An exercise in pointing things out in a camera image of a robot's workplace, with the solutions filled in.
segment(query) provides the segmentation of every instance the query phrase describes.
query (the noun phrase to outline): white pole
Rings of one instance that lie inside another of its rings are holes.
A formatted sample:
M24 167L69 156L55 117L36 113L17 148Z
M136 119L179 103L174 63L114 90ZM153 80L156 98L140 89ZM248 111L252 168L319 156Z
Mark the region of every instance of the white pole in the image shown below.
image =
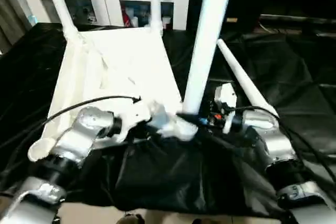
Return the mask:
M235 74L240 86L244 90L248 100L253 106L262 107L275 115L278 115L277 111L265 100L263 95L257 89L257 87L252 82L251 78L239 64L235 56L232 54L230 49L224 43L222 39L218 40L218 46L224 55L227 63L229 64L232 72Z
M197 114L229 0L203 0L183 111Z
M151 0L151 29L163 33L160 0Z
M72 22L69 10L64 0L52 0L58 16L63 25L63 33L66 38L72 37L73 35L78 33L77 28Z

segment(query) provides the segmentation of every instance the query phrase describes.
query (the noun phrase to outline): floor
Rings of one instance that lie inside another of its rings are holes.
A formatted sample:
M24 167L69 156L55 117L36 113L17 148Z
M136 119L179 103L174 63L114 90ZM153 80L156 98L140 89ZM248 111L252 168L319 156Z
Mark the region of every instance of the floor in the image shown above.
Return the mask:
M8 198L0 197L0 212L10 204ZM141 214L145 224L192 224L201 219L202 224L280 224L278 220L231 216L199 216L138 209L132 214ZM93 207L81 203L65 203L59 209L61 224L115 224L124 212L114 207Z

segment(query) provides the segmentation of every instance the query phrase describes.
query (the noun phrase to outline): black plastic sheet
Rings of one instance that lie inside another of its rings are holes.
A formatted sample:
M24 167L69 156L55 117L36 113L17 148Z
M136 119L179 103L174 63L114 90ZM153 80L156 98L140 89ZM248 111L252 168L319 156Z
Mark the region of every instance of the black plastic sheet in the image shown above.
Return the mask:
M335 41L285 35L224 38L281 118L315 148L332 157L336 152ZM164 34L163 41L184 95L194 34L171 31ZM27 176L27 149L41 133L32 136L18 152L15 166L4 170L9 156L27 133L13 137L47 116L65 45L61 26L38 24L0 58L0 175L6 178L6 183L0 181L2 191L12 192ZM238 105L249 105L218 50L206 88L204 110L216 86L225 82L233 83ZM307 153L305 157L314 162L306 147L295 141ZM123 210L149 208L201 214L251 215L254 211L273 215L276 211L270 203L274 203L275 196L269 185L259 183L264 194L256 193L256 185L251 184L253 180L260 182L258 176L247 172L229 151L203 135L190 143L154 137L98 154L100 158L90 165L86 176L72 185L68 201L114 205ZM325 176L323 169L317 167L316 173ZM242 173L252 174L253 179L243 179ZM262 196L256 203L258 194Z

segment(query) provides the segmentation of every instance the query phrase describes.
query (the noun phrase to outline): wire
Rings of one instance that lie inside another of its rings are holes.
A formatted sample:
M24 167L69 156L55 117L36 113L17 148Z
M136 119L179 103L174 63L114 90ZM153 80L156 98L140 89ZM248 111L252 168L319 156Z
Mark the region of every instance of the wire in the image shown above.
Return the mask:
M271 30L267 29L265 26L263 26L260 22L259 22L259 26L260 26L262 29L264 29L266 32L270 33L270 34L273 34L273 33L274 33L273 31L271 31Z
M322 153L317 151L304 137L302 137L299 133L296 131L292 130L290 127L286 126L283 121L280 119L279 116L273 114L272 112L268 111L267 109L264 109L259 106L243 106L243 107L237 107L237 108L232 108L232 111L245 111L245 110L262 110L267 112L268 114L272 115L274 118L277 119L280 127L284 129L284 131L287 133L288 138L290 139L291 143L292 142L292 137L291 134L294 134L305 146L312 152L312 154L315 156L316 160L323 166L323 168L327 171L329 176L331 177L332 181L336 185L336 175L334 172L331 170L329 165L325 162L324 156Z
M73 109L76 109L78 107L81 107L83 105L89 104L89 103L93 103L93 102L98 102L98 101L102 101L102 100L108 100L108 99L117 99L117 98L125 98L125 99L132 99L133 102L137 102L140 100L140 98L135 98L135 97L128 97L128 96L124 96L124 95L111 95L111 96L106 96L106 97L99 97L99 98L94 98L91 100L87 100L87 101L83 101L80 103L77 103L75 105L69 106L57 113L55 113L54 115L50 116L49 118L47 118L45 121L41 122L35 126L34 129L32 129L30 131L30 133L19 143L19 145L16 147L16 149L13 151L13 153L11 154L11 156L9 157L8 163L5 167L5 169L3 170L3 173L5 173L5 175L3 176L5 179L1 182L1 187L5 184L6 181L6 175L11 171L11 166L14 165L16 157L20 151L20 149L25 145L25 143L30 139L31 136L33 136L36 132L38 132L44 125L46 125L47 123L51 122L52 120L54 120L55 118L59 117L60 115L71 111Z

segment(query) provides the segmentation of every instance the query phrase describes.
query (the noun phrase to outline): orange component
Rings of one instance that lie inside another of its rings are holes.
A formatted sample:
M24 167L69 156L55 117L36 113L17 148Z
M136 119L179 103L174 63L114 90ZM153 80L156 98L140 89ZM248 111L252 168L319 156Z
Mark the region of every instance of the orange component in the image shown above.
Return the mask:
M221 114L216 114L215 115L215 119L221 120L222 119L222 115Z

